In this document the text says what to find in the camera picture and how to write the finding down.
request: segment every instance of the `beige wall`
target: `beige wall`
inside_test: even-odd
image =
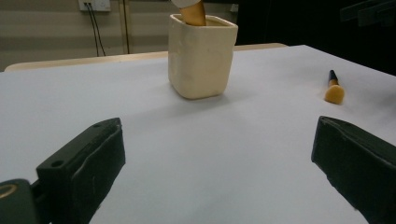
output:
[[[97,12],[106,55],[124,53],[119,1],[111,12]],[[130,52],[167,50],[168,17],[177,13],[170,2],[130,1]],[[206,4],[206,14],[235,21],[230,5]],[[92,24],[78,0],[0,1],[0,71],[14,63],[95,57]]]

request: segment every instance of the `dark background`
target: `dark background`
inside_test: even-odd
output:
[[[396,75],[396,25],[340,21],[340,9],[361,0],[204,0],[239,4],[237,45],[307,45]]]

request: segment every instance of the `white table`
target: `white table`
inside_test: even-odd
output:
[[[323,101],[329,71],[346,89]],[[167,59],[0,74],[0,181],[120,117],[127,163],[92,223],[367,223],[311,162],[320,115],[396,145],[396,77],[298,46],[237,51],[221,96],[179,97]]]

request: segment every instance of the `wall outlet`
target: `wall outlet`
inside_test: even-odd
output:
[[[110,0],[78,0],[79,10],[88,11],[84,3],[91,3],[93,11],[111,11]]]
[[[238,12],[238,10],[239,10],[239,5],[238,4],[232,4],[231,5],[231,8],[230,8],[231,12]]]

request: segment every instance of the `ceramic cup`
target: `ceramic cup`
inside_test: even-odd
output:
[[[200,99],[225,91],[237,30],[237,25],[214,16],[206,16],[206,26],[170,16],[168,77],[181,96]]]

